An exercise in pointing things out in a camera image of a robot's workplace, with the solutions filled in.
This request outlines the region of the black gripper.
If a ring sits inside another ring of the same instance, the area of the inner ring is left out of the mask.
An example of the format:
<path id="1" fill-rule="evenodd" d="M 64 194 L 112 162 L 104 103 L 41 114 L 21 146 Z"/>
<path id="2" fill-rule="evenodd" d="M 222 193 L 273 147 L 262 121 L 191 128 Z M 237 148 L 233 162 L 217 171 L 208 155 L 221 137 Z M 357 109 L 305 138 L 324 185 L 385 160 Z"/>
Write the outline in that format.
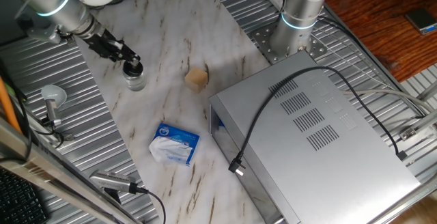
<path id="1" fill-rule="evenodd" d="M 141 60 L 140 56 L 124 44 L 124 41 L 117 40 L 107 29 L 103 31 L 101 36 L 94 34 L 84 41 L 100 57 L 110 59 L 114 63 L 125 60 L 136 67 Z"/>

